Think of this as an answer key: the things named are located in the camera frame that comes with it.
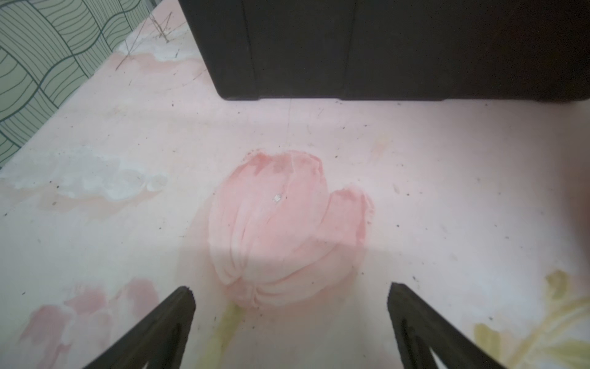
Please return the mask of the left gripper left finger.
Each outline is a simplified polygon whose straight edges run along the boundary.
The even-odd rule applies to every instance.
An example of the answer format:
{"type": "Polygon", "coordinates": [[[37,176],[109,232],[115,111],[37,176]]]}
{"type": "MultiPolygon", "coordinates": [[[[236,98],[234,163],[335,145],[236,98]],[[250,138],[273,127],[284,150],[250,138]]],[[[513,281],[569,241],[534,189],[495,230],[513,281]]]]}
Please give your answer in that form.
{"type": "Polygon", "coordinates": [[[85,368],[181,367],[195,310],[195,298],[190,288],[177,288],[85,368]]]}

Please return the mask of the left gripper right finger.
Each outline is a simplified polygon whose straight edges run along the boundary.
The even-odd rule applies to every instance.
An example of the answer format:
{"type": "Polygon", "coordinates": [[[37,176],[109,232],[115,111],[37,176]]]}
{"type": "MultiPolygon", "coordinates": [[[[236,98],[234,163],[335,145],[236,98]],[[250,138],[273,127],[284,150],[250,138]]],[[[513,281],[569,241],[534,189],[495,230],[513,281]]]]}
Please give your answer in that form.
{"type": "Polygon", "coordinates": [[[501,368],[408,286],[393,282],[387,310],[405,368],[501,368]]]}

